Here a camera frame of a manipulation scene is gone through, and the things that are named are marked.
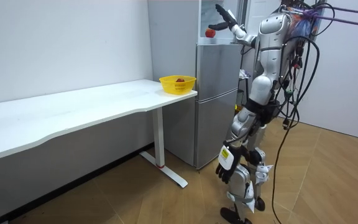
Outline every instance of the desk top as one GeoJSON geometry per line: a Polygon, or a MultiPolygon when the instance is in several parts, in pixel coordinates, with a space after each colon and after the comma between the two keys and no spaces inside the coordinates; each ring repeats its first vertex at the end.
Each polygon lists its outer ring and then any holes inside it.
{"type": "Polygon", "coordinates": [[[196,96],[171,95],[159,82],[137,80],[0,103],[0,158],[49,139],[196,96]]]}

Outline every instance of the humanoid robot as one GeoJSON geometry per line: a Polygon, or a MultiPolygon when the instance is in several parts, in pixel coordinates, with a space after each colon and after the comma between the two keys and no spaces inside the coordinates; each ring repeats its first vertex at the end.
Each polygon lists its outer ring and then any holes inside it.
{"type": "Polygon", "coordinates": [[[252,211],[254,208],[265,210],[260,188],[267,181],[268,172],[272,168],[265,165],[265,153],[259,149],[262,129],[278,115],[280,103],[275,100],[275,90],[278,83],[283,82],[280,74],[287,69],[284,62],[294,54],[296,40],[286,43],[292,21],[291,15],[287,13],[278,11],[269,15],[260,23],[258,36],[254,36],[247,34],[237,24],[231,11],[226,11],[218,4],[216,10],[225,22],[210,25],[209,28],[230,29],[241,44],[255,48],[255,64],[262,68],[262,73],[252,82],[245,107],[234,117],[216,169],[219,178],[229,185],[227,196],[234,202],[236,209],[232,211],[222,208],[221,215],[230,223],[250,224],[244,206],[252,211]],[[247,165],[239,163],[241,156],[245,157],[247,165]]]}

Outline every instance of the white desk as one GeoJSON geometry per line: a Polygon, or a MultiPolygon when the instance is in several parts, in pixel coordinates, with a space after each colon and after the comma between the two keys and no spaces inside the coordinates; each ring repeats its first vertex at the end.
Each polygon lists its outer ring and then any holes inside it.
{"type": "Polygon", "coordinates": [[[196,91],[171,95],[158,82],[137,80],[3,102],[0,103],[0,158],[79,129],[153,110],[156,158],[146,152],[141,155],[185,187],[187,182],[164,166],[162,107],[196,95],[196,91]]]}

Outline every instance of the yellow basket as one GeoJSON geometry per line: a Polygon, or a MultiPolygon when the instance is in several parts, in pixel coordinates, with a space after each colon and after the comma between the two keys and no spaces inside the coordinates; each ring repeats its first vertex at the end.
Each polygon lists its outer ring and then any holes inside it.
{"type": "Polygon", "coordinates": [[[184,75],[171,75],[168,77],[160,78],[160,82],[164,91],[175,95],[182,95],[190,92],[190,90],[193,89],[195,81],[195,77],[189,77],[184,75]],[[185,81],[177,82],[178,78],[182,78],[185,81]]]}

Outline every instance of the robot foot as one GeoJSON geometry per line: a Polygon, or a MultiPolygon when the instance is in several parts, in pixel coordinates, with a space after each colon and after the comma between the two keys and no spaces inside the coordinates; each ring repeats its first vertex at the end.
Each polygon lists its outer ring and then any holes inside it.
{"type": "Polygon", "coordinates": [[[237,212],[233,212],[228,208],[221,208],[221,216],[231,224],[252,224],[247,218],[245,222],[240,221],[237,212]]]}
{"type": "Polygon", "coordinates": [[[264,200],[261,199],[260,197],[258,197],[258,199],[255,200],[255,208],[261,212],[263,212],[266,208],[264,200]]]}

